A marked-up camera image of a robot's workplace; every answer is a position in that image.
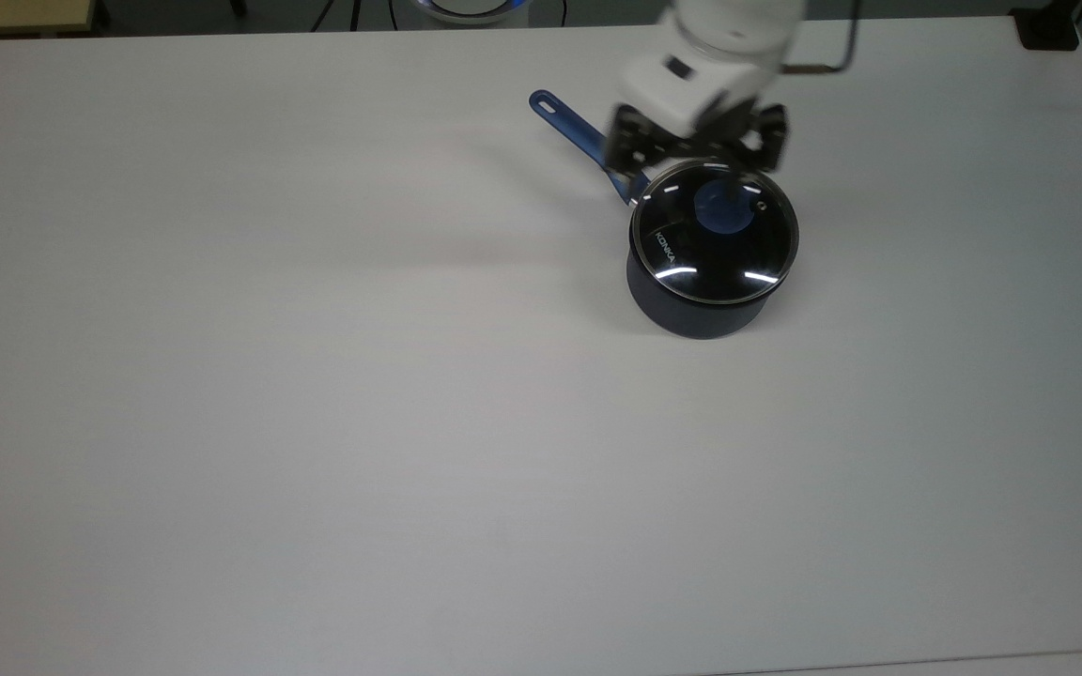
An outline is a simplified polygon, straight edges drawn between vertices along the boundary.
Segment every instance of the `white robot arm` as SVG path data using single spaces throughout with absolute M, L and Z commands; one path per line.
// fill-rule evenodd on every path
M 756 110 L 807 0 L 674 0 L 660 38 L 623 71 L 605 163 L 628 178 L 665 158 L 716 157 L 769 171 L 787 132 L 781 106 Z M 742 137 L 760 134 L 751 148 Z

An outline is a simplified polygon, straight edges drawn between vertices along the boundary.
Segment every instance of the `saucepan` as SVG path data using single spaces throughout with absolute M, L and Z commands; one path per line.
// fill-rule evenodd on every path
M 602 170 L 604 134 L 550 91 L 529 105 Z M 769 176 L 713 158 L 686 160 L 629 185 L 607 172 L 632 207 L 625 278 L 637 307 L 687 339 L 720 339 L 754 320 L 791 269 L 800 226 Z

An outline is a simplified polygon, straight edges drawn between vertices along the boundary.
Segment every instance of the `blue handle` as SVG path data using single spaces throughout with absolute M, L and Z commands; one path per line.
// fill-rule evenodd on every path
M 529 96 L 529 106 L 537 115 L 541 116 L 541 119 L 557 129 L 558 133 L 570 140 L 580 150 L 586 153 L 590 159 L 595 160 L 595 163 L 612 180 L 612 185 L 617 188 L 623 203 L 632 204 L 629 184 L 604 167 L 604 134 L 601 133 L 601 130 L 593 128 L 589 121 L 580 118 L 579 112 L 571 110 L 570 106 L 562 103 L 562 100 L 544 89 L 533 91 L 532 95 Z M 637 193 L 641 193 L 645 189 L 645 185 L 649 184 L 649 180 L 639 175 L 634 183 Z

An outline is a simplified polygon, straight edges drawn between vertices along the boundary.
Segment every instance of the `black cable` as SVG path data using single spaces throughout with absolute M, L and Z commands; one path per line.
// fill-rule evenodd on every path
M 312 30 L 309 30 L 309 32 L 315 32 L 319 27 L 319 25 L 324 23 L 324 17 L 328 16 L 328 10 L 331 9 L 331 4 L 335 3 L 335 1 L 337 0 L 328 0 L 328 3 L 324 5 L 324 11 L 319 12 L 319 17 L 317 18 L 317 22 L 312 26 Z
M 782 66 L 784 75 L 833 75 L 845 71 L 854 63 L 855 48 L 858 47 L 858 19 L 862 17 L 862 0 L 854 0 L 850 5 L 850 36 L 846 38 L 845 56 L 842 63 L 835 66 L 824 64 L 786 64 Z

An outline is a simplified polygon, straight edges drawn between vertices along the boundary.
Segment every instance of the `table surface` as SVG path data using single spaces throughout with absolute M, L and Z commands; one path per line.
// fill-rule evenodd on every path
M 1082 676 L 1082 653 L 821 668 L 812 676 Z
M 692 342 L 527 106 L 650 36 L 0 42 L 0 675 L 1082 650 L 1082 51 L 782 78 L 800 257 Z
M 89 30 L 91 0 L 0 0 L 0 32 Z

